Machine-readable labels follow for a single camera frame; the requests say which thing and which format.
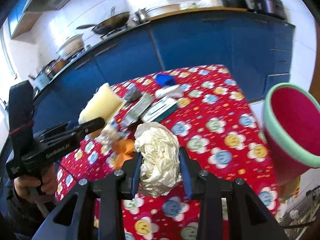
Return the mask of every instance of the frying pan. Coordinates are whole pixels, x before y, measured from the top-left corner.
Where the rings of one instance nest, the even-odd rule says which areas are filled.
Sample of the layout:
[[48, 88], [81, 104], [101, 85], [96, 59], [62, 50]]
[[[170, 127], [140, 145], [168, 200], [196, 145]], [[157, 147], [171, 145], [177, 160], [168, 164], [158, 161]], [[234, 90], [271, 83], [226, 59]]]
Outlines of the frying pan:
[[123, 12], [115, 15], [115, 9], [116, 7], [114, 6], [111, 8], [111, 14], [109, 19], [106, 19], [99, 24], [80, 25], [76, 28], [76, 30], [83, 30], [90, 27], [94, 27], [92, 31], [95, 34], [105, 35], [117, 28], [124, 26], [129, 19], [130, 12]]

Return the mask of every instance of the orange object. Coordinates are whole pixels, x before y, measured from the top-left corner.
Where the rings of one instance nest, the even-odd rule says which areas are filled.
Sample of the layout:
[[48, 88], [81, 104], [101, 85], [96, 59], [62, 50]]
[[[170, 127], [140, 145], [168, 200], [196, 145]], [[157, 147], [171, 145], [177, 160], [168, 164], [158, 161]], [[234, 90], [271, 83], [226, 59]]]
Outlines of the orange object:
[[134, 151], [134, 140], [122, 139], [116, 141], [112, 146], [112, 151], [117, 154], [131, 154]]
[[131, 157], [130, 155], [124, 154], [124, 153], [120, 153], [117, 158], [116, 158], [116, 164], [115, 164], [115, 169], [121, 169], [122, 165], [125, 161], [127, 160], [131, 160], [133, 157]]

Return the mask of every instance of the red tablecloth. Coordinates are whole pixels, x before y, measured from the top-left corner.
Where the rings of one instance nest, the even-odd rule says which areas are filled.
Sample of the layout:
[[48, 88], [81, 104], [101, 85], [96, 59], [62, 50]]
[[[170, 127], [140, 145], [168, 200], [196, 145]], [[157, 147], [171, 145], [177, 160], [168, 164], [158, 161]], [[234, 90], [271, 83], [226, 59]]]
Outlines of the red tablecloth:
[[[184, 97], [179, 109], [161, 124], [171, 130], [185, 146], [189, 156], [219, 178], [241, 177], [252, 187], [273, 215], [279, 202], [276, 178], [263, 133], [257, 126], [247, 102], [236, 82], [223, 65], [204, 65], [166, 71], [182, 85]], [[160, 88], [156, 74], [137, 78], [112, 89], [123, 96], [135, 85], [141, 91], [154, 93]], [[128, 111], [115, 117], [120, 122]], [[124, 136], [133, 138], [134, 131]], [[81, 148], [65, 156], [61, 162], [76, 179], [102, 179], [113, 171], [115, 155], [101, 144], [83, 140]], [[57, 174], [56, 197], [61, 200], [76, 181], [63, 168]], [[132, 201], [123, 201], [123, 220], [127, 240], [195, 240], [200, 203], [189, 200], [183, 185], [167, 196], [158, 198], [137, 194]], [[99, 200], [95, 212], [99, 219]], [[224, 214], [224, 227], [228, 226]]]

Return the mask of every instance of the window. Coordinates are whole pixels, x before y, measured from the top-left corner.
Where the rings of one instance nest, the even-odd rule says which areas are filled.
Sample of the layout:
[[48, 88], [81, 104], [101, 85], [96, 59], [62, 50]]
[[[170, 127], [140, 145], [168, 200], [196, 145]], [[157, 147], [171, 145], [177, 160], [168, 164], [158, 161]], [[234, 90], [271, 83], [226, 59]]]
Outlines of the window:
[[3, 43], [3, 30], [0, 30], [0, 107], [9, 100], [10, 87], [17, 84], [16, 74], [6, 56], [5, 44]]

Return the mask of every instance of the blue cloth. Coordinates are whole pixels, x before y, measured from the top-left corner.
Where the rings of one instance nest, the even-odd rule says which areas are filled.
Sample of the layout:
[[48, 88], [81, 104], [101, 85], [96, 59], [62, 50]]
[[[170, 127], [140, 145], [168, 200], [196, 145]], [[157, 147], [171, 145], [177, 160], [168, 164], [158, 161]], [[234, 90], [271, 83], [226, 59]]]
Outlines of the blue cloth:
[[156, 76], [155, 81], [160, 85], [160, 86], [173, 86], [176, 84], [176, 81], [174, 78], [168, 74], [158, 74]]

